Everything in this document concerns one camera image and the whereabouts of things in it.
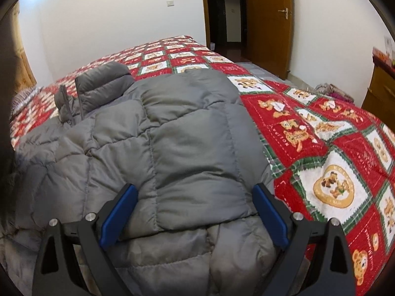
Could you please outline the red patchwork bear bedspread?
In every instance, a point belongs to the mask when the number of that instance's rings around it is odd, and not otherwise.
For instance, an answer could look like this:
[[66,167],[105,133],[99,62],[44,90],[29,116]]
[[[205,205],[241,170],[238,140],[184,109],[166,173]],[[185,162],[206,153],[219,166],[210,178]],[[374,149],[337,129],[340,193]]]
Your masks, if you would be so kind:
[[102,57],[47,87],[35,109],[43,121],[13,123],[13,148],[71,106],[78,76],[108,63],[124,65],[136,81],[191,69],[222,72],[258,130],[273,176],[273,187],[265,186],[309,221],[338,219],[356,294],[372,289],[394,254],[394,133],[385,124],[352,104],[259,79],[191,37],[177,36]]

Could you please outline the beige patterned curtain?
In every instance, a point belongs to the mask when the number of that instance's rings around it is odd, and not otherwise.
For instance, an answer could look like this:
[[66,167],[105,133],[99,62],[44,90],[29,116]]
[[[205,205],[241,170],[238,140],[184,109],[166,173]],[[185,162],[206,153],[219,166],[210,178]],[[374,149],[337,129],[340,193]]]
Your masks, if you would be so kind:
[[34,74],[31,71],[31,67],[29,65],[29,61],[27,59],[26,52],[23,46],[20,23],[19,23],[19,15],[20,15],[20,4],[17,2],[13,6],[13,9],[11,11],[11,33],[14,43],[14,53],[17,58],[17,70],[16,70],[16,78],[15,78],[16,93],[19,93],[20,91],[27,88],[32,88],[37,84]]

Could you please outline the striped pillow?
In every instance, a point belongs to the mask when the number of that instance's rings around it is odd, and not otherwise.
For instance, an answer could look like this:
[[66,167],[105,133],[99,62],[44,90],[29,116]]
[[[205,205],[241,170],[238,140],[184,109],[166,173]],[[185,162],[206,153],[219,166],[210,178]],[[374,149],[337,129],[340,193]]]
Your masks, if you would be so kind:
[[11,101],[11,111],[9,119],[13,120],[26,105],[28,105],[33,97],[41,90],[41,88],[34,86],[30,88],[23,89],[17,93],[13,100]]

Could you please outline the brown wooden door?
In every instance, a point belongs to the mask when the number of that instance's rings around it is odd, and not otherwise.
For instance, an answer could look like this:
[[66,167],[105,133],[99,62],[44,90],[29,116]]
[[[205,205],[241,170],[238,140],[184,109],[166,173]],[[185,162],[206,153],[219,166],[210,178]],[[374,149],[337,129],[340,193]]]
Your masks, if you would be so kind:
[[[246,0],[246,58],[287,79],[293,46],[294,0]],[[279,10],[288,8],[289,19]]]

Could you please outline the pink clothes on floor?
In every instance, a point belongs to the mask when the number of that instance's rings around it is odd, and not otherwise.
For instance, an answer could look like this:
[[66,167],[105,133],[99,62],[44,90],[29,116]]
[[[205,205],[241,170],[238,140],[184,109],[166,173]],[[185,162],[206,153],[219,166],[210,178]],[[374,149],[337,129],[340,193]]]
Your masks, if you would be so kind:
[[319,84],[314,91],[353,104],[354,99],[334,84]]

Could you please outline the brown door frame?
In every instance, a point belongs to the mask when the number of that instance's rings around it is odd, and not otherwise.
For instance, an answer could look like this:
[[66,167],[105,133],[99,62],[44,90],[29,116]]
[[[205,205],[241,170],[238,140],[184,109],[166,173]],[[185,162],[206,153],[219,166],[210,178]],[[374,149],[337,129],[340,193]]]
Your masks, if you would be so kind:
[[210,49],[246,45],[246,0],[203,0],[203,14]]

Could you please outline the grey puffer jacket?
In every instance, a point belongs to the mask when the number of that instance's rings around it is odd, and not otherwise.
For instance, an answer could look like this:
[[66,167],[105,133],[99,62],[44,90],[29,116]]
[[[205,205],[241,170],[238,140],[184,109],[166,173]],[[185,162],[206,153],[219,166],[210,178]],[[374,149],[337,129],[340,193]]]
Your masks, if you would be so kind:
[[258,130],[222,73],[134,80],[108,63],[13,148],[1,190],[1,265],[32,292],[43,230],[81,220],[127,183],[138,203],[109,257],[135,295],[256,295],[275,248],[252,203],[273,176]]

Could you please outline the brown wooden dresser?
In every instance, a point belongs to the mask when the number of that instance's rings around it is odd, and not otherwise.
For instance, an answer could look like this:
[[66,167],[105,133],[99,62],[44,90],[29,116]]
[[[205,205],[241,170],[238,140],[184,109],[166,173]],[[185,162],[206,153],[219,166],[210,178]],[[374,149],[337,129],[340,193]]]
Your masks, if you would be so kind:
[[374,69],[366,97],[361,106],[394,131],[394,69],[372,55]]

